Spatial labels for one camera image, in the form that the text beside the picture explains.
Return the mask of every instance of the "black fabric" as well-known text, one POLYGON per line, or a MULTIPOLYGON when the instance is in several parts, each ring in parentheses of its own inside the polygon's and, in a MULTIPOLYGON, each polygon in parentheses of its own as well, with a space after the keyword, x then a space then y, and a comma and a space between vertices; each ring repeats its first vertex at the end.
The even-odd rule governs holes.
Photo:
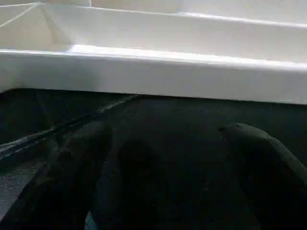
MULTIPOLYGON (((15 149, 12 153, 17 154, 11 156, 19 157, 12 157, 12 161, 7 159, 0 166, 0 216, 29 181, 37 165, 45 161, 44 156, 59 147, 71 126, 81 125, 74 126, 76 120, 86 117, 84 122, 88 122, 91 119, 88 115, 125 97, 127 95, 44 90, 0 94, 0 121, 8 124, 0 126, 2 143, 46 128, 57 130, 40 141, 36 139, 30 146, 15 149), (8 181, 16 183, 4 186, 8 181)), ((161 159, 169 183, 170 205, 160 212, 184 217, 182 228, 260 229, 240 188, 239 178, 232 170, 218 128, 235 122, 259 127, 277 137, 305 164, 306 117, 307 109, 301 105, 149 96, 138 96, 100 113, 99 118, 112 126, 114 145, 101 170, 93 217, 105 230, 112 229, 122 217, 117 152, 128 139, 134 138, 152 146, 161 159)), ((159 228, 172 229, 172 225, 164 222, 159 228)))
POLYGON ((161 162, 151 147, 129 141, 118 152, 122 178, 123 222, 116 229, 157 229, 162 189, 161 162))

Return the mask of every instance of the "dark floor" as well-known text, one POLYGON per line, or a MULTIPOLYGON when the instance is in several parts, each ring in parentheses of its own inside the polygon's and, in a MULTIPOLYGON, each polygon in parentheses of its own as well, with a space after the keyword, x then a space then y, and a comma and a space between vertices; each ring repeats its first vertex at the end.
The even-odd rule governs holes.
MULTIPOLYGON (((219 127, 233 122, 256 126, 277 137, 303 163, 307 160, 305 106, 149 96, 121 103, 127 97, 44 90, 0 94, 0 143, 49 130, 31 146, 19 142, 0 146, 5 162, 0 164, 0 215, 43 164, 44 156, 57 149, 67 127, 101 111, 106 112, 99 116, 114 131, 114 149, 102 169, 95 209, 103 229, 111 229, 119 217, 116 152, 130 138, 144 140, 161 156, 171 188, 168 210, 185 217, 184 229, 260 229, 229 165, 219 127), (18 162, 15 156, 28 162, 18 162)), ((160 229, 172 227, 163 223, 160 229)))

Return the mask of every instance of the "white shower tray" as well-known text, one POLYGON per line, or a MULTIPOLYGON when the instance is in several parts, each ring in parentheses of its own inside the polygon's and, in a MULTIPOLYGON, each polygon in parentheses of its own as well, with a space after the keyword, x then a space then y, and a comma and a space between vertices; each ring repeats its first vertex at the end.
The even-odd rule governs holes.
MULTIPOLYGON (((35 0, 0 0, 0 5, 35 0)), ((40 2, 158 13, 202 14, 286 23, 307 23, 306 0, 41 0, 40 2)))
POLYGON ((0 6, 0 91, 307 104, 307 25, 300 22, 46 3, 0 6))

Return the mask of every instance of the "white acrylic surface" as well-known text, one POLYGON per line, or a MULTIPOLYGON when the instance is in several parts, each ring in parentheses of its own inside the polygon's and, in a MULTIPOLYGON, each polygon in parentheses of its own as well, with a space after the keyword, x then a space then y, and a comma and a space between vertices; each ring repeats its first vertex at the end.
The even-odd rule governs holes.
POLYGON ((0 90, 307 104, 306 39, 304 24, 38 4, 0 26, 0 90))
POLYGON ((20 14, 33 7, 34 4, 22 4, 17 6, 0 6, 0 25, 18 17, 20 14))
MULTIPOLYGON (((0 0, 0 5, 37 0, 0 0)), ((286 23, 307 23, 305 0, 40 0, 130 11, 192 13, 286 23)))

